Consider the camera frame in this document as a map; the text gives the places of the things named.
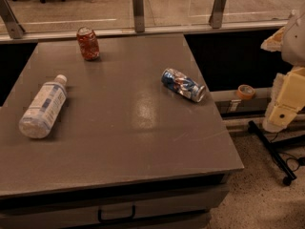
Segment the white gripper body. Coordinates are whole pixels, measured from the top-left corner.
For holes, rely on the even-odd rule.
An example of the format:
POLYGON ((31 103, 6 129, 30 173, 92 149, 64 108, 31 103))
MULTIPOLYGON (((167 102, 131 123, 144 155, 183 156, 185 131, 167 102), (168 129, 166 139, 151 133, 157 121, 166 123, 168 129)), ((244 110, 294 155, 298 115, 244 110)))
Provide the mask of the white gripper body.
POLYGON ((283 34, 281 55, 293 66, 305 66, 305 4, 291 13, 283 34))

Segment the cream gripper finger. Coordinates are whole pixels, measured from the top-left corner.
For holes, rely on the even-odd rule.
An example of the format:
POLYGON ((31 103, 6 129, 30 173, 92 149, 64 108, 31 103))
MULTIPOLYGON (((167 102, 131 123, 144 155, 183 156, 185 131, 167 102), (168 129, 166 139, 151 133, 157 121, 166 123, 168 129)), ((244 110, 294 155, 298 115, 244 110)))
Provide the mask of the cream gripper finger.
POLYGON ((278 133, 288 127, 305 107, 305 69, 293 67, 288 73, 278 73, 274 79, 263 129, 278 133))
POLYGON ((280 52, 282 49, 285 28, 282 27, 263 41, 260 48, 268 52, 280 52))

